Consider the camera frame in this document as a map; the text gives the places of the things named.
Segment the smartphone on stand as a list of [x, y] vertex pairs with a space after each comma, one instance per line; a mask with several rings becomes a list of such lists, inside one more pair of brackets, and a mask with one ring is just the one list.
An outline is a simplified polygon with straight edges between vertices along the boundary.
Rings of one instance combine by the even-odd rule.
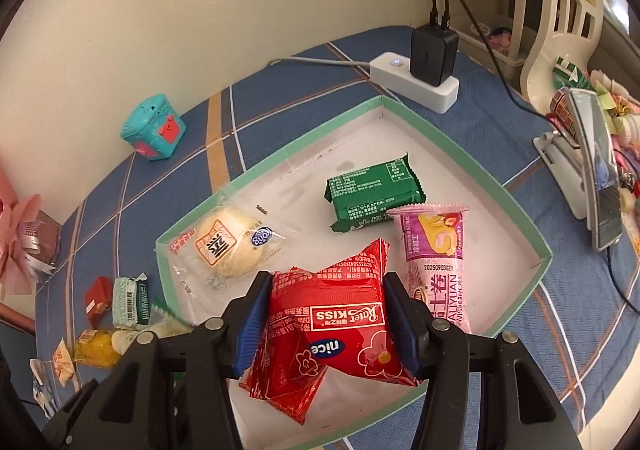
[[595, 92], [572, 88], [568, 102], [582, 154], [592, 246], [602, 252], [620, 240], [623, 233], [620, 182], [612, 140]]

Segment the clear white bun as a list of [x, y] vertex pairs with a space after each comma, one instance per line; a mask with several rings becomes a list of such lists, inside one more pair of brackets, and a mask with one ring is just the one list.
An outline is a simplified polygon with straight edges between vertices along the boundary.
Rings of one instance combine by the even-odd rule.
[[164, 251], [189, 288], [219, 292], [228, 281], [264, 268], [299, 237], [297, 228], [265, 208], [227, 200], [183, 228]]

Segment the pink swiss roll packet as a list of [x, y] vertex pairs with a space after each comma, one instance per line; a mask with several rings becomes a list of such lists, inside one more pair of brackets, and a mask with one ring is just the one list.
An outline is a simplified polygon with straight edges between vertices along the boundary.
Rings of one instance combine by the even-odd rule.
[[469, 333], [463, 279], [464, 215], [459, 204], [422, 203], [393, 208], [387, 215], [399, 229], [405, 270], [400, 277], [410, 297], [435, 318]]

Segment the green rimmed white tray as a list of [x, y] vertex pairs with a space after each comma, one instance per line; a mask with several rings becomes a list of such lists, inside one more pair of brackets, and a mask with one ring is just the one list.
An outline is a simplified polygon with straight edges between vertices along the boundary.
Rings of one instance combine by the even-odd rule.
[[[378, 96], [290, 142], [227, 187], [243, 206], [263, 208], [293, 230], [293, 240], [268, 262], [285, 270], [319, 270], [358, 253], [372, 240], [390, 242], [393, 272], [404, 259], [397, 231], [380, 222], [337, 233], [324, 198], [333, 176], [406, 156], [435, 203], [466, 207], [463, 283], [475, 333], [495, 336], [547, 272], [552, 251], [509, 192], [465, 150], [408, 106]], [[243, 444], [250, 449], [307, 449], [342, 439], [394, 414], [424, 394], [329, 371], [306, 420], [296, 423], [238, 385], [230, 396]]]

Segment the red nice snack packet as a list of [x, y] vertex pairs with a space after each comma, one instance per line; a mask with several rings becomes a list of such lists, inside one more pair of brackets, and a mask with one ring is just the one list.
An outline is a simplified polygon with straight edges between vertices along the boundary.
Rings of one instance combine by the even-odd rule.
[[274, 274], [267, 323], [242, 389], [303, 424], [329, 368], [416, 386], [385, 312], [389, 251], [387, 241], [376, 239], [318, 272], [293, 267]]

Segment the small red box snack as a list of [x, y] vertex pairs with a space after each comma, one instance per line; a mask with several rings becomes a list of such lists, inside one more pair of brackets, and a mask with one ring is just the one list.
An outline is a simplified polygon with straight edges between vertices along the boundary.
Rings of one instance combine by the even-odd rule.
[[97, 329], [111, 310], [113, 300], [113, 280], [99, 276], [84, 295], [85, 312], [90, 326]]

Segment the black charger adapter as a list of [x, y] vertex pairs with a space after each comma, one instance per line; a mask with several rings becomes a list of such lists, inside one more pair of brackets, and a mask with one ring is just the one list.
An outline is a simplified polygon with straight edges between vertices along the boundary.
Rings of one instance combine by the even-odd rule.
[[421, 82], [440, 86], [454, 69], [459, 35], [451, 28], [423, 25], [411, 34], [410, 73]]

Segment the blue plaid tablecloth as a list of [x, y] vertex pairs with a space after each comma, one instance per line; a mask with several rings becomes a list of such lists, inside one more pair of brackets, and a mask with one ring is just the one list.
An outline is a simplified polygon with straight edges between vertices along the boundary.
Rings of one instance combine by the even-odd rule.
[[[309, 63], [285, 64], [241, 80], [184, 114], [186, 138], [164, 162], [127, 156], [64, 222], [58, 269], [38, 290], [36, 351], [85, 329], [82, 296], [97, 276], [147, 274], [160, 292], [154, 244], [178, 218], [267, 155], [335, 115], [381, 93], [360, 69], [330, 60], [405, 54], [410, 31], [389, 26], [308, 50]], [[553, 262], [510, 327], [523, 337], [588, 449], [614, 447], [639, 409], [639, 293], [635, 240], [608, 254], [589, 234], [536, 155], [544, 123], [518, 110], [495, 75], [468, 57], [450, 111], [427, 119], [472, 155], [526, 210]]]

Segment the white phone stand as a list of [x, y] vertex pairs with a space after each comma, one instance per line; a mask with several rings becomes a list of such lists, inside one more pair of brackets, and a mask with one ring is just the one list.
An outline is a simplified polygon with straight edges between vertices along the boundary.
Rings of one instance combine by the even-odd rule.
[[586, 219], [587, 196], [582, 181], [582, 156], [556, 130], [535, 137], [533, 145], [552, 173], [574, 217]]

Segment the mint green snack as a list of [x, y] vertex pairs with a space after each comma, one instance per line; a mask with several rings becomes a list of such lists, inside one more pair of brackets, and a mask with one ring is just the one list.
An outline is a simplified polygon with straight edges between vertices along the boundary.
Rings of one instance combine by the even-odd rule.
[[113, 326], [119, 330], [143, 329], [149, 324], [150, 303], [148, 277], [118, 277], [112, 294]]

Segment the orange cream snack packet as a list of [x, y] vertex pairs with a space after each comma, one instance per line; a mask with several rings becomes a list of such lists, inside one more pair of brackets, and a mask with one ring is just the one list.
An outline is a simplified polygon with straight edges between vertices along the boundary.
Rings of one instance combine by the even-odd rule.
[[75, 375], [73, 358], [66, 347], [65, 340], [60, 340], [56, 346], [51, 362], [56, 379], [62, 387], [65, 387]]

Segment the white shelf rack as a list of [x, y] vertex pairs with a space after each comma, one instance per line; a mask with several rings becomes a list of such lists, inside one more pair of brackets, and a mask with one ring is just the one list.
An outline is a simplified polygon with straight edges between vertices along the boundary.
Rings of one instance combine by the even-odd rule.
[[600, 42], [604, 0], [438, 0], [460, 46], [486, 68], [498, 63], [540, 112], [555, 92], [552, 69], [564, 58], [587, 69]]

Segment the dark green snack packet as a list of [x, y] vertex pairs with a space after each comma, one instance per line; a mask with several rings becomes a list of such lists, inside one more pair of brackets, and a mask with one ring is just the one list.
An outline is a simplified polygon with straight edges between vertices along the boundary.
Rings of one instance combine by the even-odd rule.
[[390, 219], [389, 210], [426, 202], [408, 153], [331, 177], [326, 182], [324, 198], [334, 209], [335, 222], [331, 229], [339, 233], [386, 222]]

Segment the yellow cake packet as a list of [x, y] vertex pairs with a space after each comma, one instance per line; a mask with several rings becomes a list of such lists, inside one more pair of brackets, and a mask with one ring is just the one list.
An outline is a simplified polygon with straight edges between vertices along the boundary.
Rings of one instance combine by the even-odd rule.
[[85, 330], [76, 340], [74, 361], [83, 366], [110, 370], [138, 336], [130, 330]]

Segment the cream white snack packet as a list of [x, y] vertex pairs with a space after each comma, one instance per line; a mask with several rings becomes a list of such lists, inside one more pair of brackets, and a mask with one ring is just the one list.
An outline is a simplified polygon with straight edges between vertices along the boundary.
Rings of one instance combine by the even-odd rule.
[[155, 333], [158, 338], [167, 338], [191, 333], [193, 326], [176, 316], [162, 300], [154, 300], [145, 329]]

